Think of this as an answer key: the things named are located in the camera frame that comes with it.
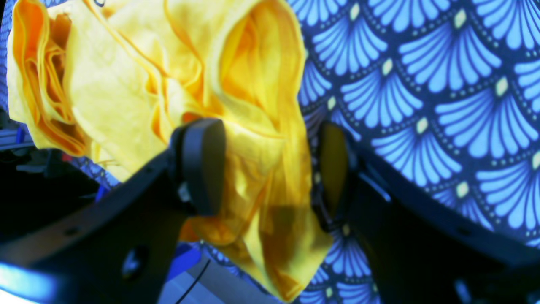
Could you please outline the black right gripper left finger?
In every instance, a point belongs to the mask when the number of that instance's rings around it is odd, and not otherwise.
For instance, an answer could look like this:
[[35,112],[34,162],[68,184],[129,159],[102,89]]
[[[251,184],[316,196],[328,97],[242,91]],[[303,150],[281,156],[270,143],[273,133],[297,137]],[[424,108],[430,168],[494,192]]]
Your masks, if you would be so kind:
[[1,246],[1,290],[37,304],[155,304],[185,221],[216,216],[226,131],[177,128],[170,144],[100,202]]

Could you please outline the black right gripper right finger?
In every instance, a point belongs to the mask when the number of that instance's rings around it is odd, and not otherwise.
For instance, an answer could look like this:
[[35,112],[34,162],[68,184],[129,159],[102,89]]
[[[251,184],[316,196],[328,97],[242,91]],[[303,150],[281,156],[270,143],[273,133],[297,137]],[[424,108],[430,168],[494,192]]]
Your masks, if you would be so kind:
[[532,304],[539,251],[430,198],[340,126],[317,131],[314,211],[349,226],[386,304]]

